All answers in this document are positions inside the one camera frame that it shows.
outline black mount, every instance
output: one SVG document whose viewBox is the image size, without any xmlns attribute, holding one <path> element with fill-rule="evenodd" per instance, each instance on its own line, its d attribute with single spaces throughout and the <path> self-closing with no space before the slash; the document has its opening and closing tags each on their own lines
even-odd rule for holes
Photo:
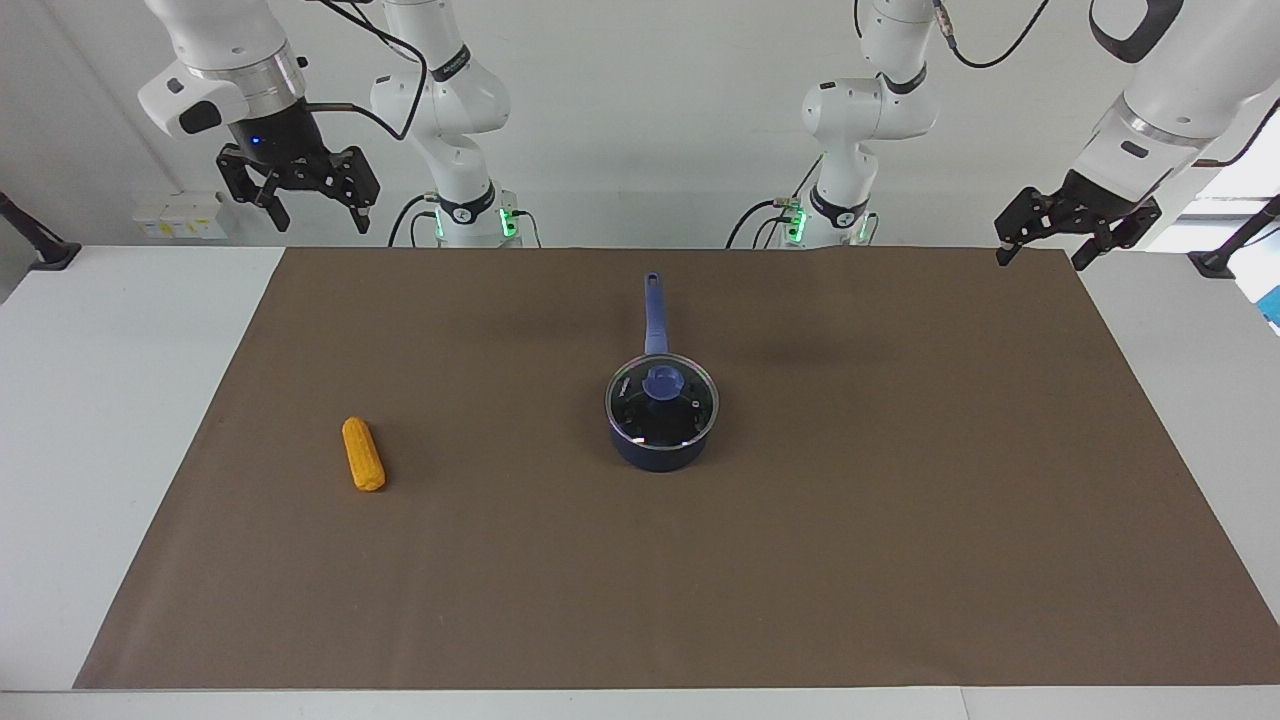
<svg viewBox="0 0 1280 720">
<path fill-rule="evenodd" d="M 70 265 L 76 254 L 81 251 L 78 242 L 67 242 L 44 223 L 14 205 L 9 196 L 3 192 L 0 192 L 0 217 L 9 220 L 9 224 L 17 228 L 40 255 L 40 260 L 31 264 L 32 270 L 61 270 Z"/>
<path fill-rule="evenodd" d="M 1199 270 L 1199 274 L 1206 278 L 1212 281 L 1234 281 L 1235 273 L 1228 268 L 1231 256 L 1262 232 L 1262 228 L 1274 223 L 1277 217 L 1280 217 L 1280 195 L 1272 197 L 1262 210 L 1258 210 L 1257 215 L 1253 215 L 1240 225 L 1240 229 L 1235 231 L 1235 234 L 1217 250 L 1188 252 L 1187 256 L 1190 259 L 1192 265 L 1196 265 L 1196 269 Z"/>
</svg>

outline white wall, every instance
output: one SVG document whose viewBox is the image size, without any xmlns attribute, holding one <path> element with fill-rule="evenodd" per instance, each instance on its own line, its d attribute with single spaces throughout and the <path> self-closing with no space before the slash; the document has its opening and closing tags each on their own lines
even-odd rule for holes
<svg viewBox="0 0 1280 720">
<path fill-rule="evenodd" d="M 212 156 L 225 131 L 172 140 L 134 100 L 172 60 L 142 0 L 4 3 L 0 187 L 86 242 L 140 241 L 128 217 L 142 193 L 220 188 Z M 315 3 L 270 5 L 312 61 L 312 101 L 365 102 L 372 77 L 411 67 Z M 975 58 L 1002 50 L 1033 5 L 956 4 L 963 47 Z M 991 243 L 992 219 L 1021 187 L 1057 187 L 1129 74 L 1092 40 L 1087 9 L 1051 4 L 1014 59 L 988 72 L 960 67 L 934 38 L 943 114 L 925 138 L 879 143 L 878 242 Z M 723 243 L 750 202 L 790 192 L 817 155 L 800 122 L 809 86 L 872 73 L 847 0 L 461 0 L 457 15 L 512 92 L 511 123 L 480 142 L 548 245 Z M 241 241 L 378 243 L 403 201 L 430 187 L 408 147 L 366 120 L 321 124 L 332 147 L 361 145 L 379 174 L 372 234 L 355 236 L 332 201 L 287 193 L 291 231 L 276 234 L 246 208 Z M 1197 172 L 1174 204 L 1210 177 Z"/>
</svg>

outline blue saucepan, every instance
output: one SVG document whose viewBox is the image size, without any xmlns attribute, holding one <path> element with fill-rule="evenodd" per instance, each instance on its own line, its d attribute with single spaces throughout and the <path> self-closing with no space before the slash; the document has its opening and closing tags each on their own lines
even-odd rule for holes
<svg viewBox="0 0 1280 720">
<path fill-rule="evenodd" d="M 636 468 L 667 473 L 703 452 L 719 413 L 716 383 L 698 363 L 667 350 L 662 275 L 645 275 L 644 355 L 613 375 L 604 396 L 613 447 Z"/>
</svg>

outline black cable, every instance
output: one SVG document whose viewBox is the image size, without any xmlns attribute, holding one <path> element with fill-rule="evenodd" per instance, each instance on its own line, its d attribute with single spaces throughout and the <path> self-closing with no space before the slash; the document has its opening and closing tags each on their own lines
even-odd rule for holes
<svg viewBox="0 0 1280 720">
<path fill-rule="evenodd" d="M 312 113 L 356 113 L 357 115 L 364 115 L 370 120 L 378 123 L 384 131 L 388 132 L 396 140 L 404 140 L 397 135 L 396 128 L 387 124 L 387 120 L 379 118 L 375 113 L 360 105 L 353 105 L 351 102 L 307 102 L 307 110 Z"/>
<path fill-rule="evenodd" d="M 1271 109 L 1267 110 L 1267 114 L 1263 115 L 1263 118 L 1262 118 L 1262 124 L 1258 126 L 1258 129 L 1253 131 L 1253 135 L 1249 136 L 1249 141 L 1244 143 L 1244 147 L 1242 147 L 1240 151 L 1236 152 L 1234 158 L 1231 158 L 1230 160 L 1196 160 L 1196 165 L 1193 165 L 1193 167 L 1196 167 L 1196 168 L 1226 168 L 1226 167 L 1230 167 L 1230 165 L 1234 165 L 1234 164 L 1239 163 L 1240 158 L 1244 158 L 1244 155 L 1253 147 L 1253 143 L 1257 142 L 1258 137 L 1262 136 L 1262 131 L 1266 129 L 1267 123 L 1270 123 L 1271 118 L 1275 117 L 1276 110 L 1280 110 L 1280 100 L 1276 100 L 1275 104 L 1271 105 Z"/>
<path fill-rule="evenodd" d="M 543 234 L 538 232 L 538 218 L 535 218 L 534 214 L 530 213 L 529 210 L 516 210 L 515 213 L 512 213 L 512 217 L 529 218 L 529 222 L 534 224 L 534 242 L 536 242 L 538 247 L 540 249 L 543 246 Z"/>
<path fill-rule="evenodd" d="M 799 200 L 800 199 L 800 191 L 804 190 L 804 186 L 805 186 L 805 183 L 809 182 L 809 178 L 812 178 L 813 174 L 815 172 L 818 172 L 818 165 L 820 165 L 820 164 L 822 164 L 822 154 L 819 152 L 818 154 L 818 159 L 813 161 L 813 165 L 809 165 L 809 172 L 805 173 L 804 179 L 800 181 L 800 184 L 796 186 L 796 191 L 791 193 L 791 199 L 792 200 Z M 778 217 L 774 218 L 774 219 L 777 219 L 777 220 L 785 220 L 786 217 L 787 217 L 787 211 L 786 211 L 786 209 L 783 209 L 781 213 L 778 213 Z M 768 237 L 768 240 L 764 241 L 764 250 L 769 249 L 769 245 L 773 242 L 773 233 L 777 232 L 777 229 L 778 229 L 778 225 L 773 225 L 773 228 L 769 229 L 769 237 Z"/>
<path fill-rule="evenodd" d="M 737 231 L 742 229 L 742 225 L 745 225 L 746 222 L 751 219 L 751 215 L 759 213 L 760 210 L 764 210 L 765 208 L 772 208 L 772 206 L 773 206 L 772 200 L 763 200 L 760 202 L 756 202 L 755 205 L 751 205 L 751 209 L 748 210 L 746 213 L 742 213 L 742 217 L 739 218 L 737 224 L 733 225 L 733 232 L 728 233 L 728 242 L 724 243 L 724 250 L 733 249 L 733 238 L 737 237 Z"/>
<path fill-rule="evenodd" d="M 365 20 L 365 24 L 376 27 L 376 26 L 374 26 L 374 20 L 369 19 L 369 15 L 366 15 L 365 12 L 360 9 L 360 3 L 357 0 L 347 0 L 347 4 L 351 5 L 351 9 L 355 10 L 357 15 L 360 15 L 360 19 Z M 417 61 L 417 60 L 413 59 L 412 55 L 404 53 L 403 50 L 401 50 L 399 47 L 396 47 L 394 45 L 392 45 L 390 42 L 387 42 L 385 40 L 383 40 L 383 45 L 385 45 L 387 47 L 390 47 L 392 53 L 396 53 L 397 55 L 399 55 L 401 58 L 404 58 L 406 60 L 410 60 L 410 61 L 413 61 L 413 63 Z"/>
<path fill-rule="evenodd" d="M 408 117 L 404 118 L 404 128 L 401 129 L 399 132 L 396 132 L 389 124 L 387 124 L 387 122 L 384 122 L 381 118 L 379 118 L 378 115 L 375 115 L 372 111 L 366 110 L 366 109 L 364 109 L 364 108 L 361 108 L 358 105 L 352 105 L 349 102 L 317 102 L 315 105 L 307 104 L 307 109 L 310 109 L 314 113 L 357 113 L 357 114 L 361 114 L 361 115 L 364 115 L 364 117 L 366 117 L 366 118 L 376 122 L 383 129 L 385 129 L 387 132 L 389 132 L 390 136 L 394 137 L 397 141 L 404 140 L 406 137 L 408 137 L 408 129 L 413 126 L 413 118 L 417 115 L 417 106 L 419 106 L 419 104 L 421 104 L 421 101 L 422 101 L 422 94 L 426 91 L 426 73 L 428 73 L 428 69 L 429 69 L 426 67 L 426 55 L 422 55 L 421 50 L 419 50 L 417 47 L 413 47 L 408 42 L 404 42 L 403 40 L 396 37 L 394 35 L 390 35 L 388 32 L 383 32 L 381 29 L 379 29 L 378 27 L 375 27 L 372 23 L 366 22 L 367 18 L 366 18 L 366 20 L 361 20 L 356 15 L 352 15 L 347 10 L 343 10 L 342 8 L 339 8 L 337 5 L 337 3 L 334 0 L 317 0 L 317 1 L 320 4 L 323 4 L 325 8 L 329 8 L 334 13 L 342 15 L 348 22 L 355 23 L 357 27 L 362 27 L 366 31 L 376 35 L 383 42 L 393 42 L 393 44 L 396 44 L 396 45 L 398 45 L 398 46 L 408 50 L 410 53 L 412 53 L 413 58 L 417 59 L 417 64 L 420 67 L 420 70 L 419 70 L 419 76 L 417 76 L 417 91 L 413 94 L 413 104 L 410 105 Z"/>
<path fill-rule="evenodd" d="M 396 224 L 392 225 L 392 233 L 387 238 L 387 247 L 396 247 L 396 233 L 399 232 L 399 225 L 404 222 L 404 217 L 413 209 L 413 205 L 425 200 L 428 200 L 426 195 L 415 195 L 408 202 L 404 204 L 404 208 L 401 209 L 401 214 L 396 217 Z"/>
<path fill-rule="evenodd" d="M 431 218 L 431 219 L 434 219 L 435 218 L 435 213 L 433 213 L 431 210 L 425 210 L 422 213 L 419 213 L 417 215 L 413 215 L 413 219 L 408 222 L 408 243 L 410 243 L 411 247 L 417 247 L 417 234 L 416 233 L 417 233 L 417 220 L 419 220 L 419 218 Z"/>
<path fill-rule="evenodd" d="M 1051 0 L 1041 0 L 1039 8 L 1036 9 L 1036 14 L 1032 15 L 1030 22 L 1028 22 L 1027 27 L 1023 28 L 1023 32 L 1018 36 L 1018 40 L 1015 40 L 1014 44 L 1009 46 L 1009 50 L 1005 50 L 1005 53 L 1001 54 L 995 60 L 989 60 L 986 63 L 977 63 L 974 60 L 970 60 L 969 58 L 965 58 L 964 53 L 960 51 L 960 47 L 956 44 L 955 32 L 951 27 L 951 15 L 947 13 L 946 5 L 942 4 L 942 0 L 933 0 L 933 6 L 938 13 L 938 27 L 942 28 L 942 35 L 947 40 L 947 47 L 951 47 L 951 54 L 955 55 L 956 59 L 964 63 L 965 65 L 974 68 L 977 70 L 984 70 L 987 68 L 993 68 L 1004 63 L 1005 60 L 1009 59 L 1010 55 L 1012 55 L 1018 50 L 1019 46 L 1021 46 L 1023 41 L 1027 40 L 1027 36 L 1030 35 L 1032 28 L 1036 27 L 1036 23 L 1039 22 L 1041 15 L 1044 14 L 1044 9 L 1048 8 L 1050 1 Z"/>
<path fill-rule="evenodd" d="M 1242 245 L 1242 246 L 1240 246 L 1240 250 L 1244 250 L 1245 247 L 1253 247 L 1254 245 L 1257 245 L 1257 243 L 1262 242 L 1263 240 L 1266 240 L 1266 238 L 1268 238 L 1268 237 L 1274 236 L 1274 234 L 1275 234 L 1275 233 L 1277 233 L 1277 232 L 1280 232 L 1280 227 L 1277 227 L 1277 228 L 1272 229 L 1271 232 L 1268 232 L 1267 234 L 1265 234 L 1265 236 L 1262 236 L 1262 237 L 1258 237 L 1258 238 L 1256 238 L 1256 240 L 1251 240 L 1249 242 L 1245 242 L 1244 245 Z"/>
<path fill-rule="evenodd" d="M 365 20 L 365 24 L 370 24 L 370 26 L 374 24 L 374 20 L 369 19 L 369 15 L 366 15 L 365 12 L 360 9 L 360 3 L 356 3 L 356 0 L 347 0 L 347 4 L 351 5 L 351 9 L 357 15 L 360 15 L 360 19 Z"/>
<path fill-rule="evenodd" d="M 755 231 L 755 240 L 751 241 L 751 250 L 755 250 L 756 247 L 759 247 L 759 245 L 760 245 L 760 236 L 764 234 L 764 228 L 767 228 L 769 225 L 773 225 L 773 229 L 778 229 L 777 225 L 780 225 L 782 223 L 786 223 L 786 222 L 787 222 L 786 218 L 769 218 L 768 220 L 764 220 L 763 223 L 760 223 L 759 229 Z"/>
</svg>

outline wall socket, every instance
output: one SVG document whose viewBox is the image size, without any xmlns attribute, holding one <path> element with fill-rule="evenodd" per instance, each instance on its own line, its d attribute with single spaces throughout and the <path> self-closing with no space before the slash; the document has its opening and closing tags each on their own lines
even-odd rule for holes
<svg viewBox="0 0 1280 720">
<path fill-rule="evenodd" d="M 146 197 L 133 222 L 148 240 L 230 240 L 236 220 L 219 192 Z"/>
</svg>

